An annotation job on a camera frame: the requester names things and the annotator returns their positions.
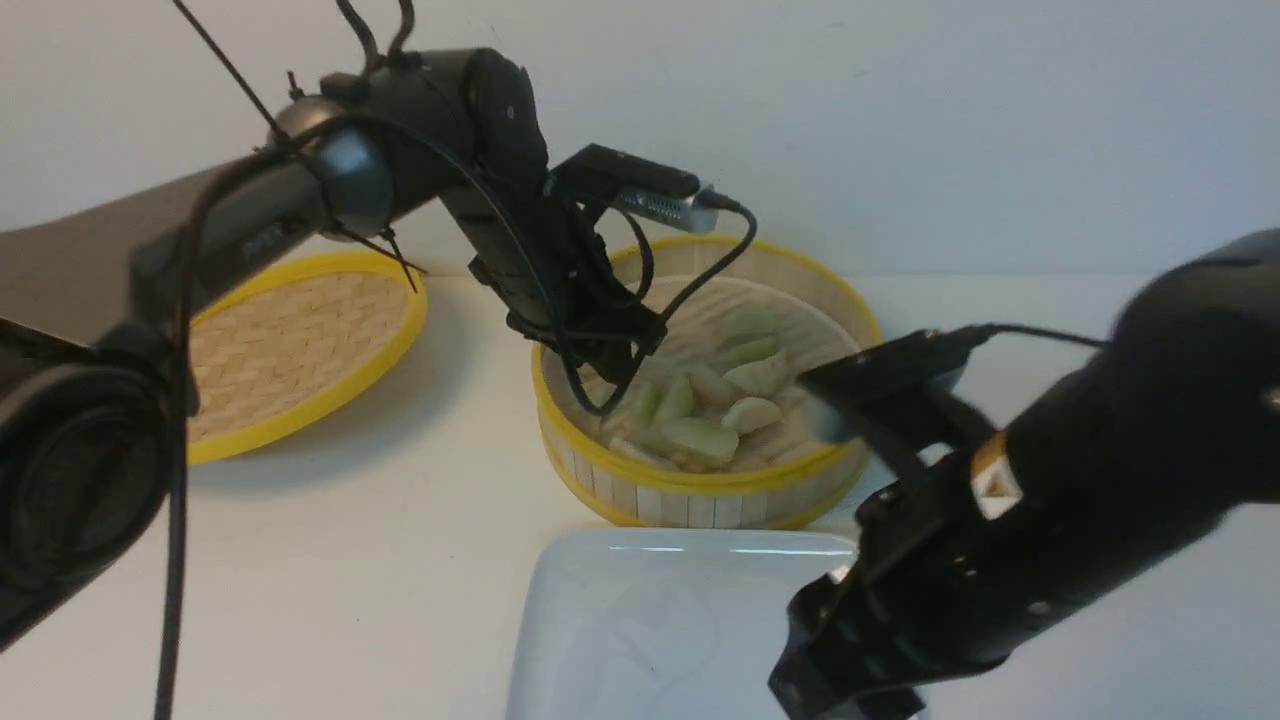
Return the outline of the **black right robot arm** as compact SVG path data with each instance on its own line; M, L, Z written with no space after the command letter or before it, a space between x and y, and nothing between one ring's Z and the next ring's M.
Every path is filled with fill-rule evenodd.
M1213 530L1277 502L1277 232L1151 281L1093 356L995 427L950 380L1030 327L918 331L814 366L815 434L893 480L858 557L790 601L769 688L791 719L910 719Z

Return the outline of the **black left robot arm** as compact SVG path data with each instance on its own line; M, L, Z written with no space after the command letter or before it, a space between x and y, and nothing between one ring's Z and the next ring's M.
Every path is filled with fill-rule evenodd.
M369 240L442 201L527 340L631 379L666 320L613 272L589 202L648 163L550 168L529 73L490 47L372 53L239 160L3 233L3 644L114 564L186 473L186 327L315 234Z

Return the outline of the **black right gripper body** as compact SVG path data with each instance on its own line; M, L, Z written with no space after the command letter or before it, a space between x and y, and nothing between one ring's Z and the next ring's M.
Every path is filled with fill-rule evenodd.
M989 614L992 584L972 533L982 514L969 452L922 483L899 480L860 506L858 557L787 607L788 635L768 685L790 719L914 719L920 689L1007 661L1007 625Z

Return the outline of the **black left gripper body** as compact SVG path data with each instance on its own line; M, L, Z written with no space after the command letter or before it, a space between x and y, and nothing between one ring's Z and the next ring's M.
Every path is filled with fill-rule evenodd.
M442 164L460 183L440 199L474 246L474 275L507 306L508 325L572 369L621 384L637 372L635 346L664 332L617 278L580 205L550 190L556 168L502 174L453 152Z

